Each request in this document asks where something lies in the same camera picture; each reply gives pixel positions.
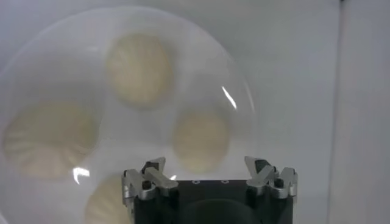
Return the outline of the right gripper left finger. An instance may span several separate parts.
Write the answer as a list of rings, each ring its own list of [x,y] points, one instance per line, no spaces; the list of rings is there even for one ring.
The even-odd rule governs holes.
[[[131,204],[134,199],[151,200],[160,193],[169,197],[179,183],[163,175],[166,158],[159,157],[146,161],[140,171],[128,169],[122,173],[122,203]]]

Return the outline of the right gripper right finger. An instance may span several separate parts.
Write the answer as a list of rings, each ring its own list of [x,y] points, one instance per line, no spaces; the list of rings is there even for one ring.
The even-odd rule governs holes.
[[[267,160],[245,156],[244,162],[251,178],[246,181],[249,188],[255,190],[256,196],[268,192],[276,199],[286,199],[297,196],[297,172],[291,167],[285,167],[281,172]]]

